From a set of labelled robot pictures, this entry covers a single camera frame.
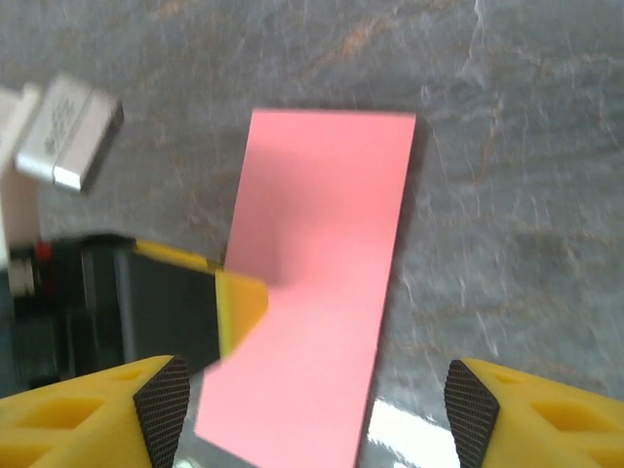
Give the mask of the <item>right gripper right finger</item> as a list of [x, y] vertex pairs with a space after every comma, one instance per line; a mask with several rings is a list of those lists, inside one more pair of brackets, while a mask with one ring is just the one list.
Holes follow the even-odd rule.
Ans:
[[448, 367], [445, 407], [463, 467], [620, 467], [623, 404], [486, 361]]

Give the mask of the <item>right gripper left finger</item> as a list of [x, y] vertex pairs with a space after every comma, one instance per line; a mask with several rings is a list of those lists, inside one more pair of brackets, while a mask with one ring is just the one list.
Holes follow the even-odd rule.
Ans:
[[1, 401], [4, 467], [171, 467], [190, 380], [180, 356], [156, 356]]

